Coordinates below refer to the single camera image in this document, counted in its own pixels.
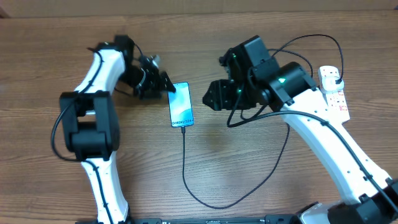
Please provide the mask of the Samsung Galaxy smartphone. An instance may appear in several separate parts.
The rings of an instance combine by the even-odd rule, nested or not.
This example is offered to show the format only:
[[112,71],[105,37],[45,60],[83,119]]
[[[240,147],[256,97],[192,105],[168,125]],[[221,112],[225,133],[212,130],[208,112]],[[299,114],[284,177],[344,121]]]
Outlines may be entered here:
[[175,93],[168,92],[170,123],[173,128],[194,125],[188,82],[174,83]]

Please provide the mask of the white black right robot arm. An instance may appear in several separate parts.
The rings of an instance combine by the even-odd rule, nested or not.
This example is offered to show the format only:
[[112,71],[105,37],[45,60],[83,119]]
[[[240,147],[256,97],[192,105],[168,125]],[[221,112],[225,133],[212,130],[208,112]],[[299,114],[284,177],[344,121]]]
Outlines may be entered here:
[[215,111],[271,108],[298,132],[333,179],[340,200],[314,203],[266,223],[390,223],[397,219],[397,181],[373,162],[333,117],[313,78],[296,62],[280,66],[259,36],[219,59],[228,73],[213,81],[203,103]]

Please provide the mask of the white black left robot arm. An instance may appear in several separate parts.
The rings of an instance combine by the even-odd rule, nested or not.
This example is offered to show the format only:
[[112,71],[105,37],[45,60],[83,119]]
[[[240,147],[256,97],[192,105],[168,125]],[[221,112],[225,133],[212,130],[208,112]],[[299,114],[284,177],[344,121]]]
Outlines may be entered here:
[[159,69],[158,56],[134,56],[139,46],[128,35],[116,35],[112,42],[100,42],[91,49],[93,62],[81,83],[60,95],[60,114],[52,128],[50,145],[62,126],[65,145],[84,168],[96,202],[94,223],[133,223],[116,165],[120,127],[112,94],[118,83],[132,88],[140,100],[161,98],[176,88],[167,72]]

